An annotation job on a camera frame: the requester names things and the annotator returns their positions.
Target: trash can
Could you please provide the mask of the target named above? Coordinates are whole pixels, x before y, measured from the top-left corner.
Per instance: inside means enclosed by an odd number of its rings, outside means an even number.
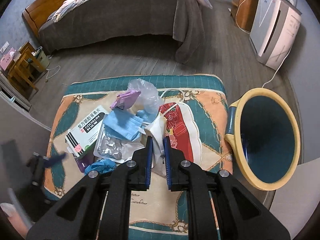
[[[271,90],[249,90],[231,104],[225,138],[242,174],[255,188],[276,190],[297,167],[297,121],[287,103]]]
[[[42,47],[39,47],[38,49],[36,49],[36,53],[35,53],[35,58],[37,60],[39,60],[39,62],[41,63],[42,66],[44,66],[45,68],[47,68],[49,66],[49,60],[47,59],[47,56],[44,54]],[[31,65],[33,65],[33,67],[37,67],[34,62],[30,62]]]

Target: wooden bed frame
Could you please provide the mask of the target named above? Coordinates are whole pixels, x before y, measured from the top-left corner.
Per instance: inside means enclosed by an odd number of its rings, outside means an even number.
[[[22,11],[22,16],[38,38],[40,27],[47,21],[50,14],[58,10],[65,0],[36,0]]]

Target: blue glove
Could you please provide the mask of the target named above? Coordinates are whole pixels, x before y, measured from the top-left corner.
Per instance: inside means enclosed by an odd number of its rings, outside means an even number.
[[[115,168],[115,162],[109,159],[102,159],[86,167],[84,170],[84,174],[87,175],[90,171],[97,171],[100,174],[103,174],[109,171],[113,171]]]

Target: wooden cabinet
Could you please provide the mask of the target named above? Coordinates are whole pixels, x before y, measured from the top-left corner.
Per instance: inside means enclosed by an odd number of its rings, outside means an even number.
[[[244,0],[232,0],[231,16],[233,17],[234,21],[237,20],[240,28],[250,32],[253,25],[254,17],[256,15],[259,0],[246,0],[238,9],[240,3],[242,3],[243,1]]]

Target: gray bedspread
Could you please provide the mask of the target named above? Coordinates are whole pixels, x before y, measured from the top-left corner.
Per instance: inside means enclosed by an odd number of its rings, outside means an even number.
[[[39,30],[40,43],[50,54],[143,34],[167,34],[180,41],[175,59],[186,63],[204,40],[201,6],[196,0],[89,0]]]

